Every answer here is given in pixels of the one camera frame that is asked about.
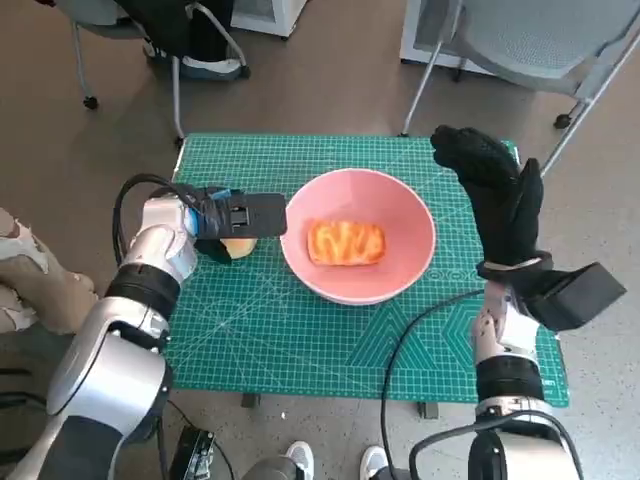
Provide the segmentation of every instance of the cutting mat grid lines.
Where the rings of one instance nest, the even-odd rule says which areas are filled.
[[[202,134],[187,138],[175,180],[287,199],[338,168],[379,170],[411,186],[436,223],[436,252],[423,277],[370,307],[330,303],[289,270],[277,239],[261,240],[231,266],[199,257],[171,320],[168,358],[176,386],[252,393],[378,398],[384,369],[408,322],[426,307],[481,288],[482,249],[455,174],[433,161],[428,138]],[[480,297],[433,314],[398,359],[390,396],[476,401],[469,325]],[[538,350],[547,399],[568,405],[560,347],[546,330]]]

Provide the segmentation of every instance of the glove fingers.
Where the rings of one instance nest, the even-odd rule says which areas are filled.
[[[454,170],[461,182],[499,188],[518,176],[507,147],[476,129],[442,125],[431,137],[431,144],[436,163]]]
[[[514,247],[519,256],[526,260],[535,251],[538,239],[538,215],[542,207],[544,187],[540,176],[540,165],[535,158],[527,161],[511,200],[511,230]]]

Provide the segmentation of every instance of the floor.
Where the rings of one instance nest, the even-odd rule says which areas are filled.
[[[422,72],[398,59],[403,14],[403,2],[314,0],[289,42],[234,33],[252,78],[228,85],[185,82],[185,127],[397,133]],[[149,70],[135,42],[89,34],[83,40],[101,101],[97,112],[81,105],[69,27],[59,12],[36,2],[0,3],[0,205],[32,225],[69,269],[91,275],[104,289],[115,270],[109,225],[117,189],[134,173],[169,175],[176,152],[167,76]],[[562,335],[572,399],[559,415],[593,480],[640,478],[638,78],[636,56],[545,178],[541,246],[566,268],[599,260],[629,290],[592,324]],[[454,84],[448,72],[436,69],[413,133],[428,135],[441,123],[474,126],[515,140],[524,156],[543,158],[557,139],[553,119],[570,106],[561,97],[493,78],[467,76]],[[138,192],[126,207],[129,231],[143,195]],[[199,425],[217,432],[238,475],[305,439],[316,454],[316,478],[356,478],[361,453],[380,441],[378,402],[273,396],[247,411],[237,394],[182,391],[173,398]],[[472,411],[470,405],[443,405],[439,421],[420,421],[412,406],[392,404],[396,463],[406,466],[417,439],[471,421]],[[172,410],[166,416],[173,446],[181,423]],[[15,418],[6,425],[5,440],[24,436]],[[426,453],[423,478],[463,478],[469,442],[451,441]],[[118,470],[122,479],[158,478],[154,446],[130,448]]]

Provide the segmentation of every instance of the glazed pastry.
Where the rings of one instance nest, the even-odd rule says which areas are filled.
[[[257,238],[225,238],[220,241],[227,247],[227,252],[233,260],[249,255],[258,243]]]
[[[377,225],[317,220],[307,234],[309,257],[316,265],[372,265],[384,256],[384,232]]]

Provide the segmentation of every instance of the black cable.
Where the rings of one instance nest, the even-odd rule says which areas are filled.
[[[164,425],[162,422],[162,415],[158,416],[158,423],[156,427],[156,437],[158,439],[158,457],[160,459],[160,474],[162,480],[169,480],[169,465],[167,463],[167,449],[164,444]]]
[[[181,188],[179,185],[162,178],[159,175],[155,175],[153,173],[139,173],[134,175],[129,180],[124,182],[118,196],[116,197],[115,204],[113,206],[113,217],[111,219],[111,240],[113,242],[113,254],[116,258],[116,263],[120,265],[122,263],[122,259],[127,254],[127,244],[124,238],[124,231],[122,230],[122,221],[121,221],[121,210],[122,210],[122,201],[126,196],[127,192],[131,190],[136,185],[141,183],[153,183],[156,185],[161,185],[169,189],[172,193],[174,193],[182,202],[188,207],[198,211],[198,207],[196,204],[189,198],[186,191]]]
[[[26,368],[0,368],[0,375],[20,375],[30,377],[31,372]]]
[[[171,405],[173,408],[175,408],[178,413],[180,414],[180,416],[182,417],[182,419],[185,421],[185,423],[187,423],[189,426],[193,427],[193,428],[198,428],[195,426],[195,424],[189,419],[189,417],[187,417],[187,414],[184,413],[184,411],[178,406],[176,405],[176,403],[169,399],[167,400],[167,402],[169,403],[169,405]],[[218,449],[218,451],[220,452],[220,456],[222,457],[222,459],[224,460],[224,463],[227,464],[227,469],[229,470],[229,476],[231,477],[231,480],[236,480],[236,476],[233,473],[233,467],[231,466],[231,462],[229,461],[229,457],[227,457],[227,454],[225,453],[225,451],[222,449],[222,447],[220,446],[220,444],[216,441],[216,439],[213,439],[213,445]]]
[[[467,433],[479,432],[483,430],[491,430],[493,428],[498,428],[501,425],[513,420],[514,418],[522,417],[522,416],[532,416],[543,418],[551,423],[558,429],[565,442],[567,443],[567,447],[571,453],[571,457],[573,458],[573,463],[578,472],[578,478],[580,480],[584,479],[584,475],[582,472],[582,465],[580,464],[580,458],[578,457],[578,451],[576,450],[576,446],[571,440],[569,436],[569,432],[564,428],[564,426],[560,423],[560,421],[555,418],[553,415],[549,415],[548,413],[539,411],[539,410],[520,410],[519,412],[514,412],[509,415],[505,415],[504,417],[494,418],[491,420],[481,420],[479,422],[465,425],[464,427],[452,428],[451,430],[446,430],[444,432],[439,432],[434,435],[431,435],[424,440],[416,443],[411,449],[411,453],[409,454],[409,471],[411,473],[411,480],[420,480],[418,476],[418,467],[416,466],[416,458],[418,454],[434,443],[440,442],[442,440],[446,440],[448,438],[458,437],[460,435],[465,435]]]
[[[391,478],[393,480],[398,480],[398,477],[396,476],[395,467],[393,466],[393,460],[391,459],[391,447],[389,446],[389,437],[387,435],[387,394],[389,392],[389,385],[391,384],[391,374],[393,373],[393,368],[395,366],[398,353],[402,349],[404,341],[407,339],[416,325],[420,323],[421,320],[425,319],[433,312],[449,307],[459,302],[460,300],[464,300],[465,298],[475,297],[476,295],[480,295],[483,292],[484,290],[479,289],[467,293],[462,293],[460,295],[448,298],[447,300],[444,300],[442,302],[436,303],[435,305],[424,310],[422,313],[416,316],[411,321],[411,323],[409,323],[407,328],[402,333],[402,336],[400,336],[400,340],[398,340],[395,350],[391,354],[391,360],[389,361],[389,365],[387,366],[387,370],[384,375],[384,384],[382,386],[382,397],[380,402],[380,430],[382,433],[382,445],[384,446],[384,452],[387,455],[387,462],[389,463],[389,473],[391,474]]]
[[[0,450],[0,466],[18,463],[29,453],[29,450],[29,447]]]
[[[0,402],[14,403],[22,401],[26,403],[27,400],[38,404],[39,407],[47,407],[47,401],[44,397],[36,395],[35,393],[23,391],[0,392]]]
[[[184,413],[184,412],[182,411],[182,409],[181,409],[178,405],[176,405],[176,404],[175,404],[175,402],[174,402],[173,400],[169,399],[169,400],[167,400],[167,402],[169,403],[169,405],[171,405],[173,408],[175,408],[175,409],[178,411],[178,413],[180,414],[180,416],[182,417],[182,419],[183,419],[183,420],[184,420],[184,421],[185,421],[189,426],[191,426],[191,427],[193,427],[193,428],[198,428],[198,427],[196,427],[196,426],[193,424],[193,422],[192,422],[191,420],[189,420],[189,417],[187,417],[187,414],[186,414],[186,413]]]

